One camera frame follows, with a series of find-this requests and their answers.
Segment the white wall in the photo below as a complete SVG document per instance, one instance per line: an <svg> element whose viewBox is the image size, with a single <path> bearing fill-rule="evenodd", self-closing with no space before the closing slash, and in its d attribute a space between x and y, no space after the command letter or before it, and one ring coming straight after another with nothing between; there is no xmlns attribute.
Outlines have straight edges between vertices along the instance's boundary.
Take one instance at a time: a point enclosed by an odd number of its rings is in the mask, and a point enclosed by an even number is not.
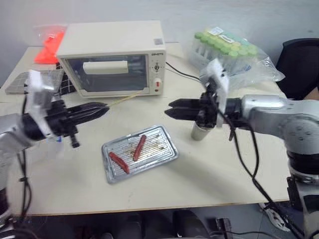
<svg viewBox="0 0 319 239"><path fill-rule="evenodd" d="M0 86L27 46L40 45L34 26L151 19L185 48L195 31L218 25L276 62L282 42L319 36L319 0L0 0Z"/></svg>

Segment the oven knob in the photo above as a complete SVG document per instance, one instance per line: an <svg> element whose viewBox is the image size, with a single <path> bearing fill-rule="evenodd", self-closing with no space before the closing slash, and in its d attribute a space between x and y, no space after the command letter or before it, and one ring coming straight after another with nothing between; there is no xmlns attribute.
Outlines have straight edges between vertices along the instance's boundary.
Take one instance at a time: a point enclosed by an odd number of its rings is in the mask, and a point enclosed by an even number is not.
<svg viewBox="0 0 319 239"><path fill-rule="evenodd" d="M155 78L154 82L155 82L155 87L156 88L160 88L161 87L161 79L160 78Z"/></svg>

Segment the oven door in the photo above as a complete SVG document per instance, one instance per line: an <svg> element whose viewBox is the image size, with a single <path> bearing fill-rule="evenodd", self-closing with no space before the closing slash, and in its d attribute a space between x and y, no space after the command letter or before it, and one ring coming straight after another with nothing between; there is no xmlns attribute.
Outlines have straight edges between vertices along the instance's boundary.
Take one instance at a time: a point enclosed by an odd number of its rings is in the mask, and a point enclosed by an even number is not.
<svg viewBox="0 0 319 239"><path fill-rule="evenodd" d="M125 96L149 93L147 55L65 59L83 96Z"/></svg>

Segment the oven window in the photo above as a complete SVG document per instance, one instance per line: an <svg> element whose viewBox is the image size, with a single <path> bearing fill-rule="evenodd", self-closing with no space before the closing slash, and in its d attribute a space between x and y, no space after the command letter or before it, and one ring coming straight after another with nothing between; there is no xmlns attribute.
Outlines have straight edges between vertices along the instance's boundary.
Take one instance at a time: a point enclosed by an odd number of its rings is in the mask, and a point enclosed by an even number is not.
<svg viewBox="0 0 319 239"><path fill-rule="evenodd" d="M146 55L104 56L66 59L81 88L87 92L140 91L147 87ZM86 74L85 62L127 61L128 73Z"/></svg>

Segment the toaster oven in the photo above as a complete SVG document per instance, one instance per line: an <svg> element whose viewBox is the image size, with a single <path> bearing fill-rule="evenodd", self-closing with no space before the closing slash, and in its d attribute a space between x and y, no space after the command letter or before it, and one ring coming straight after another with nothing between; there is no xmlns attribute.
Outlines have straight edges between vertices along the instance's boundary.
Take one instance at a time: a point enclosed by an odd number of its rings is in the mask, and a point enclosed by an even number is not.
<svg viewBox="0 0 319 239"><path fill-rule="evenodd" d="M161 94L165 57L159 21L70 24L57 51L85 98Z"/></svg>

